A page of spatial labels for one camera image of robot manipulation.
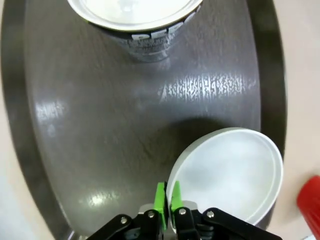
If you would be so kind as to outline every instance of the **round white lid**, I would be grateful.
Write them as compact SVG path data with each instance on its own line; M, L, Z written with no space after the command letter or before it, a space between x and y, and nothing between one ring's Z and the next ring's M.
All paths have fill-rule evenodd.
M243 128L226 128L192 143L170 174L170 204L176 181L181 198L203 213L218 208L256 225L274 204L283 179L276 145L265 135Z
M141 31L173 23L202 0L68 0L84 19L120 31Z

